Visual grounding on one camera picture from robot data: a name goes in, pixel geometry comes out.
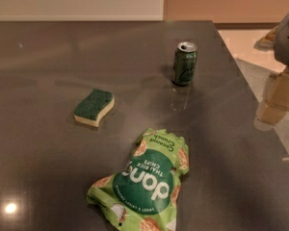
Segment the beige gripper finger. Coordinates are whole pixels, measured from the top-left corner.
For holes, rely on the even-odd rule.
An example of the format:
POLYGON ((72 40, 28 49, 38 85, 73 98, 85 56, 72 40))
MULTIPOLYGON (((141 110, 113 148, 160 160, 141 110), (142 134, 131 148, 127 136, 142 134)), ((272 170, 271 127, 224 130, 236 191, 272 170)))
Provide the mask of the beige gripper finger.
POLYGON ((289 66, 282 72, 271 73, 266 82, 263 99, 256 119, 269 125, 278 124, 289 112, 289 66))

